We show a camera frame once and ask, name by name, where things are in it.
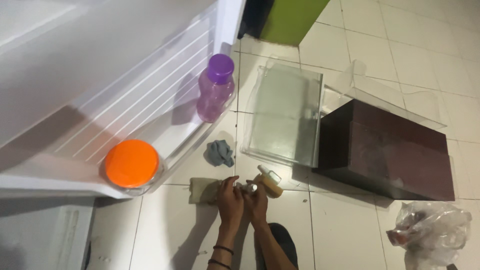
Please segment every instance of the hand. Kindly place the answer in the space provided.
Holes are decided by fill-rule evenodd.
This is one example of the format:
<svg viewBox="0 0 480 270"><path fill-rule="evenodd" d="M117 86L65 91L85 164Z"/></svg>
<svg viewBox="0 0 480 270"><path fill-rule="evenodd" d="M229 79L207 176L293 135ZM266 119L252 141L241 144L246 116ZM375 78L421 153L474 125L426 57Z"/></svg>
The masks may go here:
<svg viewBox="0 0 480 270"><path fill-rule="evenodd" d="M229 233L237 234L243 215L243 197L239 188L233 186L238 176L232 176L222 181L218 187L217 205L222 224L220 228Z"/></svg>
<svg viewBox="0 0 480 270"><path fill-rule="evenodd" d="M252 226L254 229L257 229L261 226L267 225L267 207L268 207L268 198L267 193L265 192L265 186L263 183L257 184L257 191L252 195L243 193L243 199L247 205L247 209L250 213L250 218L252 221Z"/></svg>

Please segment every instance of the plastic water bottle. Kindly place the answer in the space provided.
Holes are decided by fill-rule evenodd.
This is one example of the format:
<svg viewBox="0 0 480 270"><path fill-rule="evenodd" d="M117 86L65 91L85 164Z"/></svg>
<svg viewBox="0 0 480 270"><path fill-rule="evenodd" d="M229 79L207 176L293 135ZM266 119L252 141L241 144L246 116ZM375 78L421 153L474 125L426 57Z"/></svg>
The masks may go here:
<svg viewBox="0 0 480 270"><path fill-rule="evenodd" d="M216 54L210 58L207 68L200 74L197 112L203 121L215 122L225 111L227 101L235 97L235 83L232 78L234 68L233 60L229 56Z"/></svg>

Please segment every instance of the green wall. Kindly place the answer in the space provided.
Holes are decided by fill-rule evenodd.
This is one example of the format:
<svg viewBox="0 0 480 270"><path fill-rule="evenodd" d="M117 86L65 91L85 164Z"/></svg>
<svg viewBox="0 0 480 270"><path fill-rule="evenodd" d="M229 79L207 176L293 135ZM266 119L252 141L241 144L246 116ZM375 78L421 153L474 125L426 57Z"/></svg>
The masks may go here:
<svg viewBox="0 0 480 270"><path fill-rule="evenodd" d="M298 46L329 0L275 0L260 39Z"/></svg>

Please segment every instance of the person's arm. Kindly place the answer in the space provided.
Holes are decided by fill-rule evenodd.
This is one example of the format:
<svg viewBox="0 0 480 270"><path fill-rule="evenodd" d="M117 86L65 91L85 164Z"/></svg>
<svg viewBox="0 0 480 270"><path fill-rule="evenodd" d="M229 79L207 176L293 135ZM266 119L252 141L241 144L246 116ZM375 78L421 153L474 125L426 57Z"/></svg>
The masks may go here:
<svg viewBox="0 0 480 270"><path fill-rule="evenodd" d="M243 215L243 197L240 190L233 187L233 182L238 178L238 176L233 176L223 180L217 194L218 211L222 223L218 229L216 245L230 250L233 250L235 236ZM213 250L211 259L230 267L232 254L227 250L216 248ZM207 270L226 270L226 268L216 263L209 263Z"/></svg>
<svg viewBox="0 0 480 270"><path fill-rule="evenodd" d="M266 220L268 198L264 185L258 183L257 191L253 195L243 193L243 198L250 212L252 226L255 229L255 237L262 249L267 269L297 270L273 237L272 231L268 226Z"/></svg>

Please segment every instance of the bracelet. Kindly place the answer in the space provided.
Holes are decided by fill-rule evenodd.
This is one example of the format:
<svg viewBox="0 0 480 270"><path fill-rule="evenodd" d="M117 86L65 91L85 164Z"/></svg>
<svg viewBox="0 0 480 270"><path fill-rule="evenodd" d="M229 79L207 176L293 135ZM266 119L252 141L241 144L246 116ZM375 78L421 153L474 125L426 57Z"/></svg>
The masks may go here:
<svg viewBox="0 0 480 270"><path fill-rule="evenodd" d="M211 264L211 263L215 263L215 264L218 264L219 266L223 266L225 268L227 268L228 270L232 270L232 268L230 268L230 266L226 265L226 264L223 264L217 260L214 260L214 259L210 259L208 260L208 264Z"/></svg>
<svg viewBox="0 0 480 270"><path fill-rule="evenodd" d="M216 248L220 248L220 249L226 250L226 251L230 252L230 253L232 254L232 256L233 256L233 250L231 250L231 249L229 249L229 248L227 248L227 247L224 247L224 246L221 246L221 245L215 245L215 246L213 246L213 249L216 249Z"/></svg>

